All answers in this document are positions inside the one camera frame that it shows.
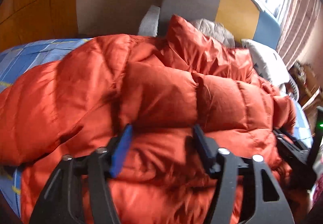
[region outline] metal screw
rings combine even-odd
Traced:
[[[62,156],[62,159],[63,159],[64,161],[69,161],[69,160],[71,160],[71,159],[72,159],[72,156],[71,156],[71,155],[69,155],[69,154],[66,154],[66,155]]]
[[[230,154],[230,151],[227,150],[226,148],[219,148],[218,151],[222,155],[228,155],[228,154]]]
[[[252,159],[256,162],[262,162],[264,161],[264,158],[261,155],[253,155]]]
[[[98,154],[103,154],[103,153],[106,153],[108,150],[106,147],[99,147],[96,149],[96,153]]]

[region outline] puffer jacket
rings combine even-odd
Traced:
[[[216,181],[193,146],[196,123],[237,156],[262,155],[279,181],[290,172],[272,128],[292,132],[292,101],[257,75],[247,49],[226,49],[173,16],[164,39],[94,38],[0,94],[0,164],[25,164],[23,222],[62,155],[88,155],[128,123],[133,141],[109,183],[122,223],[203,223]],[[231,223],[242,196],[239,185]]]

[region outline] curtain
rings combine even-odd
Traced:
[[[287,69],[293,66],[308,42],[320,6],[320,0],[288,0],[288,13],[282,21],[282,34],[276,47]]]

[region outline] blue gripper pad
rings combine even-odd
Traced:
[[[123,133],[120,137],[120,141],[111,156],[111,166],[109,173],[112,178],[117,177],[121,172],[124,160],[126,158],[127,152],[130,148],[130,143],[132,139],[132,125],[126,125]]]

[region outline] yellow panel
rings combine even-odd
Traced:
[[[251,0],[220,0],[215,21],[220,22],[236,41],[254,37],[259,10]]]

